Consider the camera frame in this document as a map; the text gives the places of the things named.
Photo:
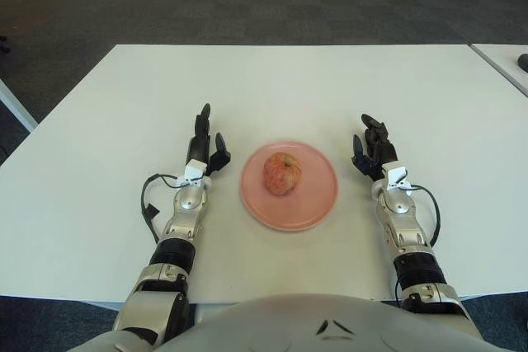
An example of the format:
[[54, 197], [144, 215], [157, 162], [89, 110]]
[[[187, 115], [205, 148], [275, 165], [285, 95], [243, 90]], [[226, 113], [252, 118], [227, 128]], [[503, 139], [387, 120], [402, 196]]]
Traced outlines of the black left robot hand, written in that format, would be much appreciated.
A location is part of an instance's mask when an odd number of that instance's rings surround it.
[[186, 155], [183, 185], [202, 186], [206, 177], [230, 163], [231, 153], [220, 132], [214, 137], [215, 152], [210, 153], [210, 112], [210, 104], [206, 103], [196, 116], [194, 136], [189, 142]]

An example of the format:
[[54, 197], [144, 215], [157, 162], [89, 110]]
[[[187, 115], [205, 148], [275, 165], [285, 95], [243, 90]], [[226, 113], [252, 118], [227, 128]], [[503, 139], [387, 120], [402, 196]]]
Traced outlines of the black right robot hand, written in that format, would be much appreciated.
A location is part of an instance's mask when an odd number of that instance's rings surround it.
[[397, 153], [394, 145], [389, 141], [389, 132], [385, 124], [367, 114], [361, 115], [361, 121], [365, 126], [366, 152], [363, 150], [360, 137], [355, 134], [352, 139], [351, 158], [354, 167], [373, 182], [384, 181], [389, 190], [410, 189], [407, 169], [398, 163]]

